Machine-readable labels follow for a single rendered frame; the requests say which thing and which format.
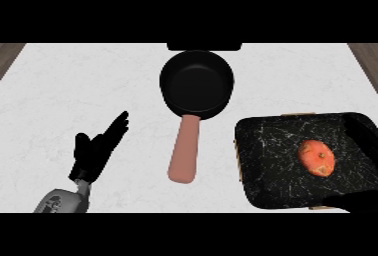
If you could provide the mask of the black appliance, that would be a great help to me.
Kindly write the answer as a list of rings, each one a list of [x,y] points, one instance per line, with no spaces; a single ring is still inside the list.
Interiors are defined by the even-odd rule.
[[[170,42],[167,48],[170,51],[238,51],[242,47],[241,43],[189,43]]]

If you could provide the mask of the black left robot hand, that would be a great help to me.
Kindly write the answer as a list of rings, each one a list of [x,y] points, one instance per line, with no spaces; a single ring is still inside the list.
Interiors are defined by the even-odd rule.
[[[74,166],[68,178],[93,183],[106,166],[114,149],[128,131],[128,112],[124,111],[103,133],[93,139],[86,133],[75,135]]]

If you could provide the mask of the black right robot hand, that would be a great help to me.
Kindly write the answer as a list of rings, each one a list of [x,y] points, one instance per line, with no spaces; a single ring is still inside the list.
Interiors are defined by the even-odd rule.
[[[378,168],[378,136],[351,114],[344,114],[343,119],[346,133]],[[322,203],[353,214],[378,213],[378,189],[329,196]]]

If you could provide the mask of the black marble tray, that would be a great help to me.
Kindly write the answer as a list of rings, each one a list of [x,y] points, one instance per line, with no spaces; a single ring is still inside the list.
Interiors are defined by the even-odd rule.
[[[350,116],[375,136],[378,126],[356,112],[251,117],[235,126],[235,147],[247,199],[261,209],[315,207],[326,197],[378,190],[378,162],[347,134]],[[298,159],[303,141],[323,142],[335,156],[329,176],[309,173]]]

